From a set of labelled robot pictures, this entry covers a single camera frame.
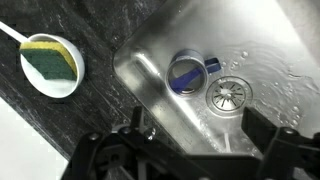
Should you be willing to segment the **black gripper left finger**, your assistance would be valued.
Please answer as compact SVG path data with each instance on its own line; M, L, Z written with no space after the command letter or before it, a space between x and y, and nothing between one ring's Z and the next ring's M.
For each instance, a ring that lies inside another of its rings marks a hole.
M144 108L136 106L133 109L130 128L143 135L146 141L153 141L156 136L156 129L151 125L146 125L144 120Z

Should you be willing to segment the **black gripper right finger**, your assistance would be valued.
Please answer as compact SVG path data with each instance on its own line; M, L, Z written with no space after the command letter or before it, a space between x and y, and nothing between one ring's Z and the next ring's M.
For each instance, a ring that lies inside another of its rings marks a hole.
M290 160L319 159L320 148L316 136L307 138L290 127L277 127L254 108L244 108L241 128L267 157L285 157Z

